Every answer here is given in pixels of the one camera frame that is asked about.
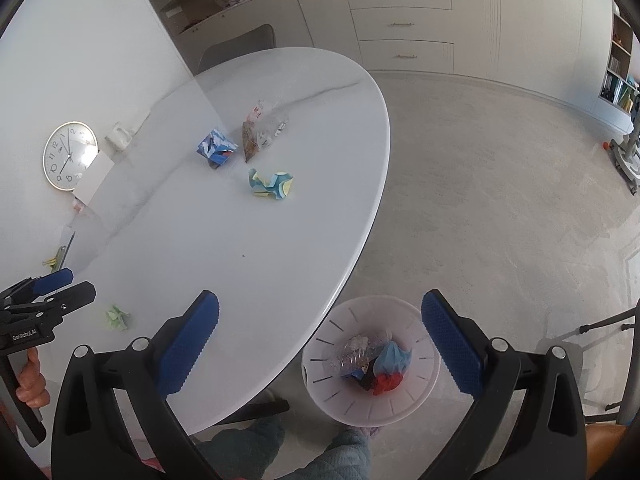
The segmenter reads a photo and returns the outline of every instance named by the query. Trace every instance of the person's hand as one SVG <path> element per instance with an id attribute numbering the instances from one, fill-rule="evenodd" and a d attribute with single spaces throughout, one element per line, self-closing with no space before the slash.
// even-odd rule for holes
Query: person's hand
<path id="1" fill-rule="evenodd" d="M 51 396 L 45 389 L 46 381 L 40 373 L 37 348 L 29 348 L 27 356 L 29 360 L 17 377 L 20 387 L 15 395 L 30 408 L 42 408 L 50 403 Z"/>

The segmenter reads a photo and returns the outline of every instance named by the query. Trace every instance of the marble tabletop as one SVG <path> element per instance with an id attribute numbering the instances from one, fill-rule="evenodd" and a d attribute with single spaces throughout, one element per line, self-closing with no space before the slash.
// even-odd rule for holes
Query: marble tabletop
<path id="1" fill-rule="evenodd" d="M 211 169 L 198 143 L 218 128 L 241 145 L 259 100 L 288 116 L 286 129 L 250 163 L 239 154 Z M 292 360 L 340 293 L 380 203 L 389 143 L 375 81 L 324 50 L 250 54 L 161 100 L 72 224 L 66 266 L 97 297 L 40 348 L 47 379 L 62 382 L 79 344 L 123 349 L 208 289 L 220 322 L 168 402 L 189 434 L 233 413 Z M 254 196 L 249 168 L 292 174 L 289 196 Z M 107 330 L 112 304 L 130 313 L 127 331 Z"/>

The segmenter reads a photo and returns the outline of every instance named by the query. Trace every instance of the person's leg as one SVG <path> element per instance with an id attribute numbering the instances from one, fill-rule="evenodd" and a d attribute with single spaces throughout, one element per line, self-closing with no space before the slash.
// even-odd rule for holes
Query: person's leg
<path id="1" fill-rule="evenodd" d="M 369 438 L 351 429 L 335 437 L 309 465 L 279 480 L 367 480 L 370 471 Z"/>
<path id="2" fill-rule="evenodd" d="M 260 480 L 284 441 L 277 416 L 260 418 L 246 430 L 225 430 L 196 447 L 225 480 Z"/>

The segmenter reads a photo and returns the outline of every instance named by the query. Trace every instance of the white shelf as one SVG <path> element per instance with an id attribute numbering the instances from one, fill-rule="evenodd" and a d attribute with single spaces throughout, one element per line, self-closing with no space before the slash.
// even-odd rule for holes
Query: white shelf
<path id="1" fill-rule="evenodd" d="M 625 23 L 625 25 L 629 28 L 632 28 L 631 25 L 629 24 L 629 22 L 627 20 L 625 20 L 622 16 L 620 16 L 619 14 L 616 14 L 615 12 L 613 13 L 613 15 L 619 19 L 622 23 Z"/>
<path id="2" fill-rule="evenodd" d="M 607 68 L 607 72 L 609 72 L 611 75 L 616 76 L 618 79 L 620 79 L 620 81 L 622 81 L 625 85 L 627 86 L 631 86 L 631 88 L 633 88 L 634 86 L 629 83 L 625 78 L 623 78 L 618 72 L 613 72 L 612 69 Z"/>
<path id="3" fill-rule="evenodd" d="M 614 108 L 617 108 L 618 110 L 620 110 L 623 114 L 628 115 L 629 117 L 631 117 L 631 114 L 629 112 L 627 112 L 623 107 L 618 106 L 613 104 L 611 101 L 609 101 L 608 99 L 605 99 L 604 97 L 602 97 L 601 95 L 598 96 L 598 99 L 602 99 L 604 102 L 608 103 L 610 106 L 613 106 Z"/>
<path id="4" fill-rule="evenodd" d="M 623 47 L 622 45 L 620 45 L 619 43 L 616 43 L 615 41 L 611 40 L 611 43 L 618 47 L 622 52 L 624 52 L 625 54 L 627 54 L 629 57 L 631 57 L 631 52 L 629 52 L 625 47 Z"/>

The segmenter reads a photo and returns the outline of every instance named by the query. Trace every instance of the blue gripper pad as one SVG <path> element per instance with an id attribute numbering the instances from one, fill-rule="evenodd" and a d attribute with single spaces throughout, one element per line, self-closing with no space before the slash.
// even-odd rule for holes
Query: blue gripper pad
<path id="1" fill-rule="evenodd" d="M 218 298 L 203 290 L 187 312 L 165 323 L 172 337 L 158 361 L 156 390 L 162 398 L 180 391 L 218 324 L 219 314 Z"/>
<path id="2" fill-rule="evenodd" d="M 71 285 L 73 280 L 74 274 L 71 272 L 71 269 L 61 269 L 57 272 L 52 272 L 47 276 L 33 280 L 31 290 L 38 296 L 46 296 L 54 290 Z"/>
<path id="3" fill-rule="evenodd" d="M 446 301 L 443 303 L 436 292 L 427 292 L 422 298 L 422 322 L 458 389 L 478 399 L 482 394 L 482 360 L 460 331 L 449 309 L 451 307 Z"/>

